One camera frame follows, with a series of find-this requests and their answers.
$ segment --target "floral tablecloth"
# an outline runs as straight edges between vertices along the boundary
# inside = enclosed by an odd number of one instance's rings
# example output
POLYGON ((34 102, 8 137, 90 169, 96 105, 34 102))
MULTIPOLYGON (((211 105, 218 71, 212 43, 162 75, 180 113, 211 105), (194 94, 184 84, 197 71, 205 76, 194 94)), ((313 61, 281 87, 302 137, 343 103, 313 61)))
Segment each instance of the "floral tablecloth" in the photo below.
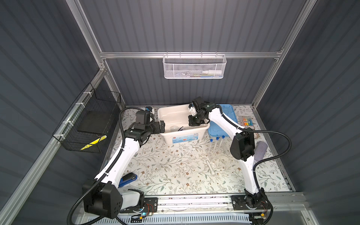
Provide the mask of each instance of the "floral tablecloth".
MULTIPOLYGON (((251 116, 253 125, 259 130, 251 106, 233 106, 238 121, 241 116, 251 116)), ((122 124, 124 129, 135 121, 137 110, 129 109, 124 113, 122 124)), ((121 143, 119 132, 112 150, 113 156, 121 143)), ((262 134, 255 134, 255 143, 265 141, 262 134)), ((206 160, 210 138, 206 132, 202 140, 167 145, 161 135, 152 135, 149 141, 131 159, 124 174, 133 172, 138 179, 122 188, 144 191, 146 195, 170 194, 206 194, 206 193, 238 193, 244 192, 244 178, 239 166, 228 149, 231 140, 225 138, 221 149, 211 152, 212 167, 215 175, 212 176, 206 160)), ((265 158, 272 156, 269 148, 265 158)), ((267 161, 258 165, 258 181, 266 192, 289 191, 287 184, 275 161, 267 161)))

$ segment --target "gray wall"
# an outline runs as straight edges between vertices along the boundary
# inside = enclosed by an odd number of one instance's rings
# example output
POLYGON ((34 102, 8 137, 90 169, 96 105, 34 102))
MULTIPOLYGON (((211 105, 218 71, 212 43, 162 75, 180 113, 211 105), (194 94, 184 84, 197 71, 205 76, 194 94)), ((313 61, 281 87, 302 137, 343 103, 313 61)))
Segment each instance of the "gray wall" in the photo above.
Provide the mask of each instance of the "gray wall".
MULTIPOLYGON (((2 208, 98 66, 64 0, 0 1, 0 34, 2 208)), ((75 186, 81 187, 80 178, 93 175, 100 161, 60 150, 14 224, 43 217, 38 209, 51 215, 68 210, 61 200, 78 197, 75 186)))
MULTIPOLYGON (((81 0, 102 51, 278 51, 305 0, 81 0)), ((202 95, 252 103, 271 59, 228 59, 220 80, 167 80, 160 59, 108 59, 127 105, 202 95)))
POLYGON ((359 12, 360 1, 318 1, 258 107, 267 129, 292 139, 282 160, 323 225, 360 214, 359 12))

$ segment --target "yellow object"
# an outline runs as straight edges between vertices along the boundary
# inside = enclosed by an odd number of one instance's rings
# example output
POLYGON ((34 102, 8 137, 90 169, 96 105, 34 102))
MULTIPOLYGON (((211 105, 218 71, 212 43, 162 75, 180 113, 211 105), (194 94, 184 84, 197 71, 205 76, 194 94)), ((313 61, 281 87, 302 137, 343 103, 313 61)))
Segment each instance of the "yellow object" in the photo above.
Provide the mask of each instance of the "yellow object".
POLYGON ((105 138, 107 138, 106 135, 104 135, 104 136, 96 139, 95 141, 91 142, 90 144, 85 145, 82 149, 80 149, 80 151, 82 151, 82 150, 84 150, 84 149, 86 149, 86 148, 89 148, 89 147, 93 146, 94 144, 97 144, 98 142, 104 140, 105 138))

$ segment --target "blue plastic lid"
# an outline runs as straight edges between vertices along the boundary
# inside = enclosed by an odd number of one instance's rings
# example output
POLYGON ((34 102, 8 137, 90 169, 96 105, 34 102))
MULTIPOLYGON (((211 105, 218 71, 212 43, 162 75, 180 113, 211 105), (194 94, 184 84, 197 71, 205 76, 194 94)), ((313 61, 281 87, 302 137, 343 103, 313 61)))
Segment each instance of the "blue plastic lid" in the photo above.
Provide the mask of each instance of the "blue plastic lid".
MULTIPOLYGON (((238 119, 236 118, 236 114, 234 112, 234 108, 232 105, 229 104, 220 104, 222 112, 227 115, 230 119, 232 119, 234 122, 238 123, 238 119)), ((228 134, 219 127, 216 123, 213 121, 210 121, 210 127, 207 130, 209 135, 212 137, 221 137, 225 136, 228 137, 228 134)))

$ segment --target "table surface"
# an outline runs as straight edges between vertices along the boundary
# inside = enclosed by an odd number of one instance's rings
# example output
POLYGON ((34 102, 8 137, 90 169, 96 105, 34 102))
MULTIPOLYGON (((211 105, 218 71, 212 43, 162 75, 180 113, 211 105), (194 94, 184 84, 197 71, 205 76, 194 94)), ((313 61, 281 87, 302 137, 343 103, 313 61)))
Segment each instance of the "table surface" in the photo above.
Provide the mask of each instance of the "table surface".
MULTIPOLYGON (((251 106, 234 105, 233 107, 238 121, 241 116, 251 116, 254 128, 260 129, 251 106)), ((136 111, 129 109, 124 113, 122 118, 124 129, 135 121, 136 111)), ((111 156, 120 146, 121 140, 119 132, 111 156)), ((255 145, 258 141, 266 142, 262 134, 255 134, 255 145)), ((149 141, 131 159, 124 173, 133 172, 138 179, 119 188, 119 191, 137 189, 144 191, 146 195, 243 193, 244 178, 239 162, 231 154, 224 154, 231 145, 230 138, 225 138, 221 149, 217 148, 211 152, 214 160, 212 162, 214 176, 211 175, 206 163, 208 156, 205 150, 209 148, 209 142, 207 131, 202 140, 174 145, 167 145, 160 134, 151 135, 149 141)), ((271 156, 268 148, 264 158, 271 156)), ((289 191, 275 160, 259 164, 256 172, 259 184, 266 192, 289 191)))

